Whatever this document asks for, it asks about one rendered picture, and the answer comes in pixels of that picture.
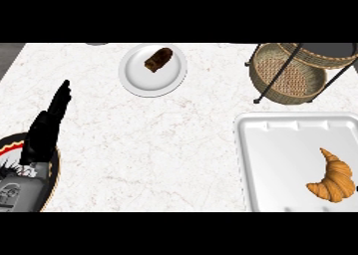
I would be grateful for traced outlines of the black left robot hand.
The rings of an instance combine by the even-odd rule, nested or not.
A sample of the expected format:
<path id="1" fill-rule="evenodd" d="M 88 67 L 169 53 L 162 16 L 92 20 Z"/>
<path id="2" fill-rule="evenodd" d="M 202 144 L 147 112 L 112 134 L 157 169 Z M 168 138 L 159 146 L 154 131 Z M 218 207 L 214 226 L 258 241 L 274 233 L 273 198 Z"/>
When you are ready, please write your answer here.
<path id="1" fill-rule="evenodd" d="M 32 123 L 24 139 L 20 164 L 49 162 L 57 147 L 60 125 L 66 115 L 70 95 L 70 81 L 66 80 L 45 111 L 41 111 Z"/>

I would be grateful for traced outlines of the white round plate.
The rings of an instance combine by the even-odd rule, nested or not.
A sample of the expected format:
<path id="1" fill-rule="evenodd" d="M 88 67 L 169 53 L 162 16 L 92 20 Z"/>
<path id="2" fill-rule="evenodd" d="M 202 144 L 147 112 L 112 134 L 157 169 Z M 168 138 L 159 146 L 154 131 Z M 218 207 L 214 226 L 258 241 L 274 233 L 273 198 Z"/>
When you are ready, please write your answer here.
<path id="1" fill-rule="evenodd" d="M 169 48 L 174 55 L 166 64 L 153 72 L 146 61 L 162 49 Z M 137 96 L 154 98 L 171 93 L 184 81 L 187 60 L 174 44 L 150 43 L 132 48 L 119 66 L 119 78 L 125 89 Z"/>

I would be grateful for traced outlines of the dark brown pastry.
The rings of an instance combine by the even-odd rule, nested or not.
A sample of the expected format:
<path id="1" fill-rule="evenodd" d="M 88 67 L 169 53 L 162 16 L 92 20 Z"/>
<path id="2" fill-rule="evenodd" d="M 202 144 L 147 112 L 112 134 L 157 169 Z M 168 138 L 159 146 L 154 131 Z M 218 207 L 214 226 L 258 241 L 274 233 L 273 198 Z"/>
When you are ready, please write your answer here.
<path id="1" fill-rule="evenodd" d="M 174 50 L 171 48 L 160 48 L 150 58 L 146 60 L 146 67 L 154 73 L 169 62 L 174 56 Z"/>

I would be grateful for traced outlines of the wicker tiered basket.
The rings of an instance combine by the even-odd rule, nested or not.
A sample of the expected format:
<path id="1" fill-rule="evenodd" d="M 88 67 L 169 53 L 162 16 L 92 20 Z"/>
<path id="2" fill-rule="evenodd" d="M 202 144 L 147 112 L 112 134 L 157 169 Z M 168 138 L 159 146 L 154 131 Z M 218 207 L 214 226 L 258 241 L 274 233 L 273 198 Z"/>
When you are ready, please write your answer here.
<path id="1" fill-rule="evenodd" d="M 261 43 L 245 66 L 262 99 L 311 103 L 358 62 L 358 43 Z"/>

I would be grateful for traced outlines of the golden croissant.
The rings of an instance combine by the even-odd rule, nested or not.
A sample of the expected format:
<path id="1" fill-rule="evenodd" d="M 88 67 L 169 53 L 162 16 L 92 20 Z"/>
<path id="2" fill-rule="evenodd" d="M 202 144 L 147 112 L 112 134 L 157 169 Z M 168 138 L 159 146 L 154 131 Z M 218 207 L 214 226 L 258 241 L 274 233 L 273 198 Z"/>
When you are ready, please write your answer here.
<path id="1" fill-rule="evenodd" d="M 326 160 L 326 172 L 320 182 L 307 183 L 308 191 L 323 200 L 339 203 L 357 190 L 353 169 L 348 163 L 324 148 L 320 152 Z"/>

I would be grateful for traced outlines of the white tray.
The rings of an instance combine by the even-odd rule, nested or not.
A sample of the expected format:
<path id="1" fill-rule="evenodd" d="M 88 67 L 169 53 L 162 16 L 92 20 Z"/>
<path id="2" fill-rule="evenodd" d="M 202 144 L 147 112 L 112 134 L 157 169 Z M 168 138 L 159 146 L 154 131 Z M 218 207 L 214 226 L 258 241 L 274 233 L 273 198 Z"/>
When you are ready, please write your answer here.
<path id="1" fill-rule="evenodd" d="M 252 212 L 358 212 L 358 194 L 333 203 L 307 188 L 326 173 L 323 151 L 351 166 L 358 184 L 358 116 L 248 113 L 234 121 L 245 205 Z"/>

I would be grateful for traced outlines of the black patterned plate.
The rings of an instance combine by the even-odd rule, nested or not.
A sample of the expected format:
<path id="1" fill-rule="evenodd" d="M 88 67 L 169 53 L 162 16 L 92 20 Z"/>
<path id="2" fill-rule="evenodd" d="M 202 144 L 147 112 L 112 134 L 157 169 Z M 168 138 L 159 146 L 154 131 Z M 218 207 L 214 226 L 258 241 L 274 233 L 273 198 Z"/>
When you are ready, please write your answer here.
<path id="1" fill-rule="evenodd" d="M 20 164 L 26 135 L 27 134 L 21 132 L 21 133 L 11 134 L 10 136 L 5 136 L 0 139 L 0 164 L 5 164 L 7 166 L 15 165 L 18 167 L 24 167 L 24 169 L 18 170 L 18 174 L 33 177 L 36 175 L 36 171 L 32 170 L 27 165 Z M 58 183 L 60 172 L 61 172 L 60 156 L 61 156 L 60 151 L 55 149 L 54 155 L 49 161 L 49 183 L 48 183 L 46 195 L 45 195 L 45 203 L 44 203 L 44 207 L 41 211 L 45 209 L 49 203 L 49 200 L 54 195 L 57 183 Z"/>

